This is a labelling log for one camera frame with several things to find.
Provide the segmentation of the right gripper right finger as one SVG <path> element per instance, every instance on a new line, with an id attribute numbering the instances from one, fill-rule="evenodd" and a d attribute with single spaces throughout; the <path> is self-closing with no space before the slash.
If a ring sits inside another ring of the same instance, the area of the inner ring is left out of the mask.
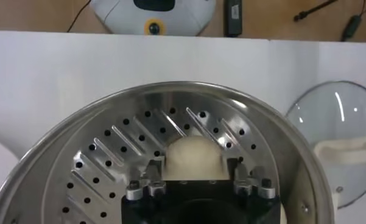
<path id="1" fill-rule="evenodd" d="M 257 169 L 249 171 L 239 158 L 227 158 L 227 170 L 234 184 L 234 192 L 238 195 L 246 195 L 273 200 L 276 198 L 276 189 L 272 180 L 259 176 Z"/>

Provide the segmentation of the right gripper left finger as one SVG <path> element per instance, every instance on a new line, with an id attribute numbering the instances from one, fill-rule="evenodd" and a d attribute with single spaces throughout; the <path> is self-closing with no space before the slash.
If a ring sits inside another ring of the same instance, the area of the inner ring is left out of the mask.
<path id="1" fill-rule="evenodd" d="M 165 158 L 154 158 L 143 171 L 134 167 L 128 170 L 125 188 L 128 201 L 162 197 L 166 193 L 166 182 L 163 180 L 164 162 Z"/>

